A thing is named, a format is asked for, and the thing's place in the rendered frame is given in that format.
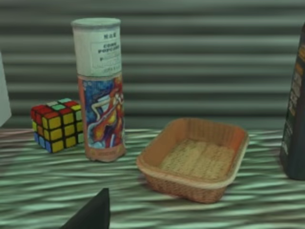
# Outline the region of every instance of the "gray striped background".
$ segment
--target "gray striped background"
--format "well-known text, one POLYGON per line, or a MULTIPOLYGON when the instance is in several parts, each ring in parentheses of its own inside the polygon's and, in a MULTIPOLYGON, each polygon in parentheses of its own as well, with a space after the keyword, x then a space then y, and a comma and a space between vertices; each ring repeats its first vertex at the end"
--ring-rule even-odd
POLYGON ((5 127, 30 127, 36 104, 78 99, 70 22, 116 17, 127 127, 197 116, 282 129, 304 12, 304 0, 1 0, 5 127))

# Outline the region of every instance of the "woven basket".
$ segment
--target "woven basket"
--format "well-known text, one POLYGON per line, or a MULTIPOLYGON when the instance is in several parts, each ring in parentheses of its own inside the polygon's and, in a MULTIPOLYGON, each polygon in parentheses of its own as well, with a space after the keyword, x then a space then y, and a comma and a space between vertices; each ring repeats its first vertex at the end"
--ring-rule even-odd
POLYGON ((214 203, 234 181, 248 142, 237 126, 181 118, 142 151, 137 166, 158 192, 214 203))

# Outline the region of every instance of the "abstract artwork on canister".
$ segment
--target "abstract artwork on canister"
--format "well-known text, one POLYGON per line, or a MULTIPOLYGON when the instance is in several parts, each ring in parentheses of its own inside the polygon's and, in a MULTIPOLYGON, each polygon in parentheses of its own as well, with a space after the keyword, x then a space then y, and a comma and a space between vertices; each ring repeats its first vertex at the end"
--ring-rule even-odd
POLYGON ((59 152, 84 141, 81 106, 69 98, 31 109, 34 139, 50 153, 59 152))

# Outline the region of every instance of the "rubik's cube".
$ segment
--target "rubik's cube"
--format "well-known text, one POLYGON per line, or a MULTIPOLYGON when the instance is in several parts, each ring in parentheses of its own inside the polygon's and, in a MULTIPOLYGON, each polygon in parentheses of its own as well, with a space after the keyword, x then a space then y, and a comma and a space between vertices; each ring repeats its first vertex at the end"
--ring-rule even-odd
POLYGON ((71 99, 35 106, 31 118, 35 141, 50 153, 84 141, 81 106, 71 99))

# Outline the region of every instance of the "brown basket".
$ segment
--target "brown basket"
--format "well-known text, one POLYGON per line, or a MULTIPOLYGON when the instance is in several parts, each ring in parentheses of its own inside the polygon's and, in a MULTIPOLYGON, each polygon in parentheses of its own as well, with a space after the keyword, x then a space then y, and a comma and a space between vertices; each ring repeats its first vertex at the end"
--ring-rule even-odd
POLYGON ((181 118, 143 150, 137 166, 158 192, 214 203, 234 181, 248 142, 240 127, 181 118))

